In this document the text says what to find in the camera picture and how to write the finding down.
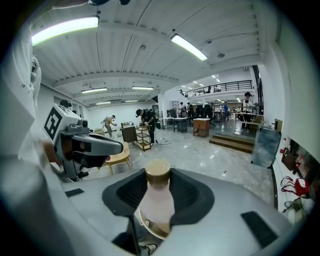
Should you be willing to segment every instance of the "ceiling light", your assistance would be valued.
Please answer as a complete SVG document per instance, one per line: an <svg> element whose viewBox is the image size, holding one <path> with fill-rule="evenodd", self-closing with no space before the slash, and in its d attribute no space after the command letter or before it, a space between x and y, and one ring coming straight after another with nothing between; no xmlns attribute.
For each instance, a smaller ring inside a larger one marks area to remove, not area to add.
<svg viewBox="0 0 320 256"><path fill-rule="evenodd" d="M87 94L87 93L93 93L93 92L100 92L100 91L106 91L107 88L97 88L97 89L89 89L89 90L82 90L82 94Z"/></svg>
<svg viewBox="0 0 320 256"><path fill-rule="evenodd" d="M96 103L96 105L103 105L103 104L110 104L111 102L110 101L107 101L107 102L99 102L99 103Z"/></svg>
<svg viewBox="0 0 320 256"><path fill-rule="evenodd" d="M153 90L153 87L139 87L139 86L132 86L132 89L136 90Z"/></svg>
<svg viewBox="0 0 320 256"><path fill-rule="evenodd" d="M90 29L98 27L98 17L86 17L69 20L66 22L59 23L48 27L31 37L32 45L35 46L47 39L56 37L61 34L69 33L72 31Z"/></svg>
<svg viewBox="0 0 320 256"><path fill-rule="evenodd" d="M200 60L205 61L208 59L201 51L199 51L196 47L194 47L191 43L188 41L184 40L181 36L178 34L175 34L172 38L171 41L176 43L177 45L183 47L193 55L197 56Z"/></svg>

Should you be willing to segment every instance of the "step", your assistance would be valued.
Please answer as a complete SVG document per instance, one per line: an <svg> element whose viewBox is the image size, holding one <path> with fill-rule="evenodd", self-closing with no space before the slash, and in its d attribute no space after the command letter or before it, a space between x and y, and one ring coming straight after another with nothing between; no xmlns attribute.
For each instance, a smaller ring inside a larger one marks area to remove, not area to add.
<svg viewBox="0 0 320 256"><path fill-rule="evenodd" d="M223 146L226 148L242 151L251 154L252 151L254 150L253 145L245 145L241 143L237 143L234 141L229 141L229 140L224 140L224 139L219 139L219 138L210 138L209 143Z"/></svg>
<svg viewBox="0 0 320 256"><path fill-rule="evenodd" d="M214 134L213 138L219 139L219 140L225 140L229 142L235 142L239 144L244 144L248 146L253 146L255 144L254 140L247 139L247 138L241 138L237 136L230 136L230 135L223 135L223 134Z"/></svg>

